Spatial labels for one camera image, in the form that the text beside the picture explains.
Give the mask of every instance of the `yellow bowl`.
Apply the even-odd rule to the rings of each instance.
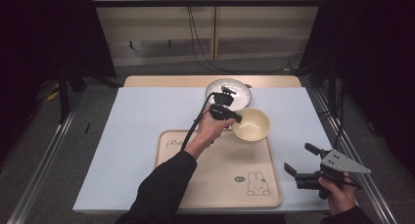
[[[246,108],[237,111],[242,116],[241,123],[234,123],[232,131],[246,141],[259,141],[268,135],[271,122],[268,115],[258,109]]]

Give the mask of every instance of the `white tabletop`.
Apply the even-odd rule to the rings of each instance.
[[[124,212],[136,198],[140,183],[154,169],[158,140],[165,130],[189,129],[205,101],[205,88],[120,88],[73,210],[84,213]],[[247,213],[326,211],[318,191],[297,189],[284,162],[298,172],[319,169],[320,158],[304,143],[331,146],[304,88],[253,88],[249,107],[271,119],[268,140],[282,201],[265,209],[179,209],[179,213]]]

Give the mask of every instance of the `gray floor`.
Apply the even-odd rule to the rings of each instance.
[[[287,65],[285,58],[252,58],[215,61],[214,64],[240,74],[289,74],[280,69]],[[132,74],[229,74],[223,70],[208,70],[196,62],[143,65],[139,67],[117,67],[118,77],[114,81],[122,83]],[[47,171],[41,189],[36,194],[24,223],[113,223],[116,215],[88,216],[71,210],[82,179],[87,173],[94,156],[107,117],[115,100],[116,89],[100,82],[85,78],[88,87],[82,94],[70,93],[70,99],[80,96],[80,103],[62,145],[56,152],[52,166]],[[316,89],[309,86],[308,76],[300,78],[307,88],[317,112],[323,110],[315,97]],[[0,223],[6,223],[23,195],[25,188],[36,171],[36,167],[47,151],[54,137],[60,118],[59,99],[45,102],[43,96],[50,93],[53,85],[39,92],[36,114],[25,132],[2,164],[0,174]],[[356,147],[364,164],[371,168],[371,177],[383,194],[397,223],[413,223],[415,219],[415,180],[389,152],[381,135],[368,127],[368,119],[357,104],[346,93],[344,101],[344,129]],[[322,124],[329,139],[334,142],[335,134],[327,119],[322,115]],[[358,201],[376,223],[382,223],[364,191],[358,193]],[[287,223],[318,223],[323,214],[290,213]],[[256,219],[255,222],[273,223],[271,218]]]

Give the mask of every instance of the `person's hand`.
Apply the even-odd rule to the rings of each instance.
[[[234,118],[226,120],[214,119],[208,112],[208,107],[204,109],[204,112],[205,114],[199,122],[198,134],[185,149],[185,151],[195,159],[197,159],[202,151],[208,148],[216,138],[220,137],[224,128],[234,124],[236,121]]]
[[[355,188],[353,186],[344,185],[343,189],[340,190],[336,184],[322,177],[318,179],[318,182],[330,191],[328,202],[332,215],[345,212],[356,206]],[[351,183],[347,173],[345,173],[345,182]]]

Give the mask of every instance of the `black sleeve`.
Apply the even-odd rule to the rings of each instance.
[[[328,216],[321,220],[321,224],[374,224],[374,222],[356,206],[337,215]]]
[[[184,151],[160,164],[141,183],[134,204],[116,224],[171,223],[196,166]]]

